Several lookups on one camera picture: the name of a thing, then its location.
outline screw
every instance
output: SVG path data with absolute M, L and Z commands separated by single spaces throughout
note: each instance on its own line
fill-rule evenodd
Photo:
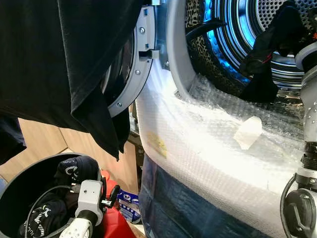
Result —
M 140 31 L 141 34 L 144 34 L 144 32 L 145 32 L 144 27 L 140 27 L 140 28 L 139 28 L 139 31 Z
M 309 199 L 309 197 L 307 195 L 304 195 L 304 194 L 301 194 L 299 197 L 302 199 Z

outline washing machine drum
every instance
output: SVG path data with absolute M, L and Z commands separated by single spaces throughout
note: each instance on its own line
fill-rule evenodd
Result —
M 285 0 L 187 0 L 186 27 L 219 18 L 226 27 L 210 31 L 193 40 L 189 48 L 197 72 L 212 80 L 216 87 L 239 96 L 249 78 L 239 73 L 242 59 L 250 52 L 255 38 L 272 21 Z M 317 7 L 317 0 L 295 0 L 306 28 L 311 28 L 308 10 Z M 274 53 L 272 77 L 279 87 L 278 97 L 297 102 L 303 72 L 295 66 L 294 56 Z
M 148 78 L 155 51 L 155 8 L 144 6 L 129 39 L 113 60 L 100 87 L 111 117 L 118 115 L 140 94 Z

